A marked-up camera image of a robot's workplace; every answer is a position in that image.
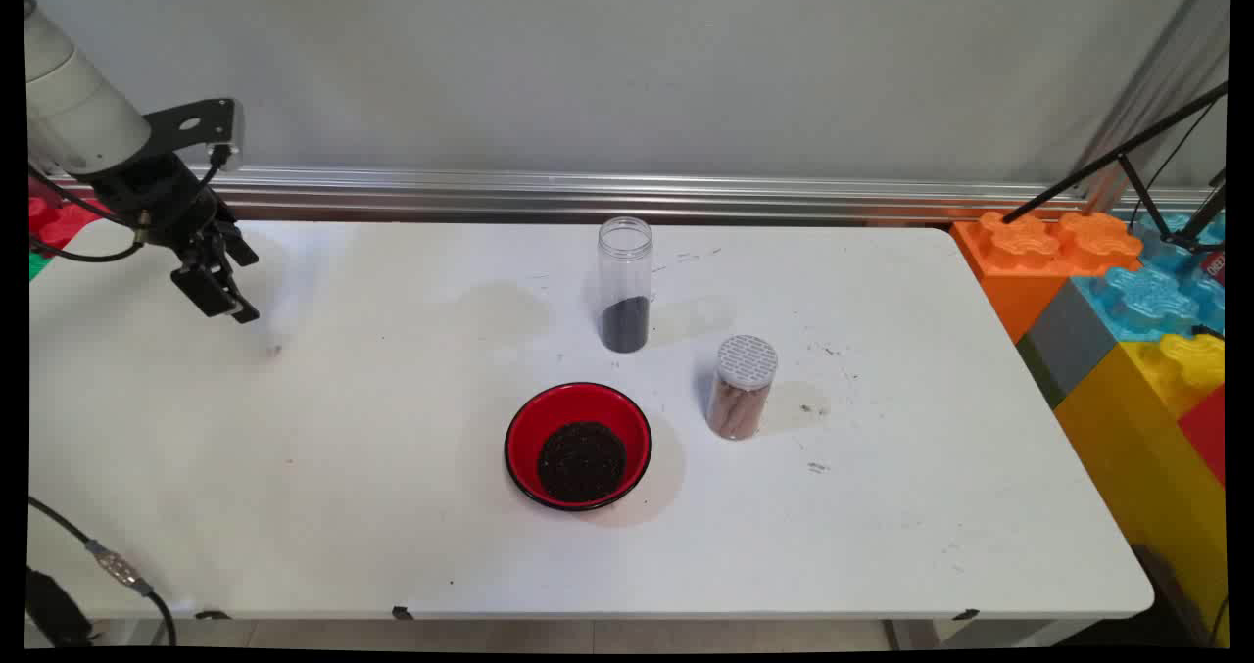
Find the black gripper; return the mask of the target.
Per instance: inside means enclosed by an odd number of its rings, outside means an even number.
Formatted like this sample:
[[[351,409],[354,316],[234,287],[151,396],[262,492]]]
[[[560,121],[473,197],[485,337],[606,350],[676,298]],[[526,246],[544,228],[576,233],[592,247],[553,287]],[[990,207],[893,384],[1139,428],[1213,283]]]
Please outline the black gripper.
[[[260,320],[260,311],[237,287],[231,261],[246,267],[260,256],[236,221],[214,221],[219,198],[211,182],[223,165],[224,153],[213,153],[206,175],[196,175],[179,155],[168,153],[94,175],[90,185],[113,216],[143,227],[149,244],[182,251],[203,233],[203,242],[179,253],[182,264],[171,272],[171,282],[202,315],[229,315],[246,325]]]

